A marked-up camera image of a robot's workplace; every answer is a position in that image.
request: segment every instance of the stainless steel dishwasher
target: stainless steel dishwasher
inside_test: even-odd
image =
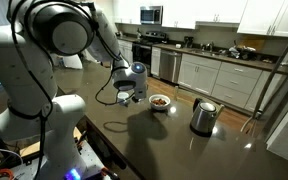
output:
[[[161,79],[177,83],[182,61],[182,53],[161,51],[159,76]]]

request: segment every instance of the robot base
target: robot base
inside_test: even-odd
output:
[[[83,149],[80,151],[80,153],[87,166],[87,170],[85,171],[84,175],[80,177],[80,179],[87,179],[89,177],[100,174],[101,169],[104,167],[101,160],[98,158],[96,153],[93,151],[91,146],[86,141],[83,141],[82,148]],[[14,177],[16,177],[17,179],[30,180],[30,179],[34,179],[37,166],[38,166],[38,159],[34,159],[31,164],[29,165],[24,164],[22,169],[20,169],[20,166],[16,166],[12,168],[11,170],[14,172]],[[109,176],[104,176],[102,179],[110,180],[111,178]]]

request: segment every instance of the kitchen counter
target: kitchen counter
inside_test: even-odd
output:
[[[137,40],[136,38],[126,37],[126,36],[117,37],[117,39],[129,41],[129,42],[134,42]],[[174,44],[155,44],[153,46],[161,48],[161,49],[177,51],[177,52],[181,52],[181,53],[191,54],[194,56],[206,57],[206,58],[210,58],[210,59],[214,59],[214,60],[218,60],[218,61],[222,61],[222,62],[234,63],[234,64],[252,67],[252,68],[256,68],[256,69],[261,69],[261,70],[265,70],[265,71],[271,71],[275,66],[275,64],[265,63],[262,61],[245,61],[245,60],[234,59],[234,58],[229,58],[229,57],[225,57],[225,56],[203,55],[203,54],[191,52],[192,50],[194,50],[193,48],[180,48],[180,49],[175,48]],[[288,74],[288,66],[280,66],[278,68],[277,72],[281,73],[281,74]]]
[[[172,99],[172,110],[155,112],[147,99],[128,107],[104,106],[94,96],[110,76],[108,68],[83,64],[84,70],[57,69],[54,76],[66,94],[86,102],[85,114],[117,154],[143,178],[169,179],[288,179],[288,161],[267,151],[266,144],[216,122],[210,138],[189,128],[192,107]],[[111,84],[99,99],[114,102]]]

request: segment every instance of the microwave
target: microwave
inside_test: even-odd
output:
[[[163,6],[141,6],[141,24],[162,24]]]

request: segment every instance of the cabinet handle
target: cabinet handle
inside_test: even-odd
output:
[[[275,33],[275,27],[276,27],[276,26],[273,27],[271,35],[274,35],[274,33]]]
[[[235,71],[238,71],[238,72],[243,72],[243,69],[237,69],[237,68],[235,68],[234,70],[235,70]]]
[[[267,35],[270,34],[270,32],[271,32],[271,27],[272,27],[272,25],[270,25],[270,27],[268,27],[268,30],[267,30],[267,32],[266,32]]]
[[[232,99],[232,96],[230,96],[230,95],[224,94],[224,96]]]
[[[232,83],[232,84],[238,84],[238,82],[232,81],[232,80],[230,80],[230,83]]]

